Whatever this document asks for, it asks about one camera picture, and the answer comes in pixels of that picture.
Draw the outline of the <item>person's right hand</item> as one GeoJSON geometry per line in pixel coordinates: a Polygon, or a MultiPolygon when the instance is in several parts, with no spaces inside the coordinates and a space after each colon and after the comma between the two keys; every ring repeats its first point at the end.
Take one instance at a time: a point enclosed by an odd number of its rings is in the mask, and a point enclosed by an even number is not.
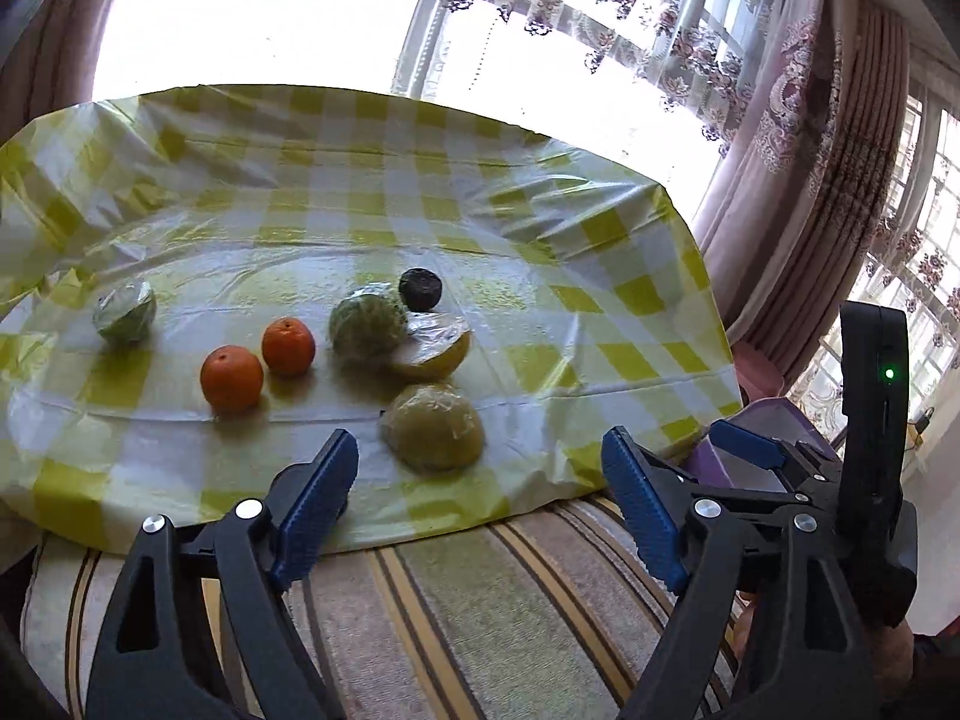
{"type": "MultiPolygon", "coordinates": [[[[737,600],[742,603],[743,612],[734,626],[732,650],[737,661],[742,663],[754,616],[760,607],[760,597],[753,593],[737,593],[737,600]]],[[[896,628],[880,626],[866,628],[864,632],[871,652],[874,681],[880,695],[885,700],[900,697],[913,678],[913,631],[907,621],[901,621],[896,628]]]]}

